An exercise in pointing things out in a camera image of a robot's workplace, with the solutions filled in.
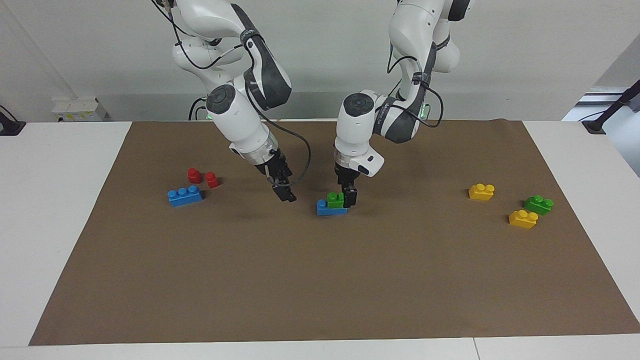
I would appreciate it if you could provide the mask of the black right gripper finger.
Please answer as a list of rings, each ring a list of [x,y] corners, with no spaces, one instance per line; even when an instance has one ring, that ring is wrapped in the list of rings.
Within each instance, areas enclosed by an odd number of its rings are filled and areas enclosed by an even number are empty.
[[[274,184],[272,190],[282,202],[295,202],[297,196],[293,193],[290,184]]]

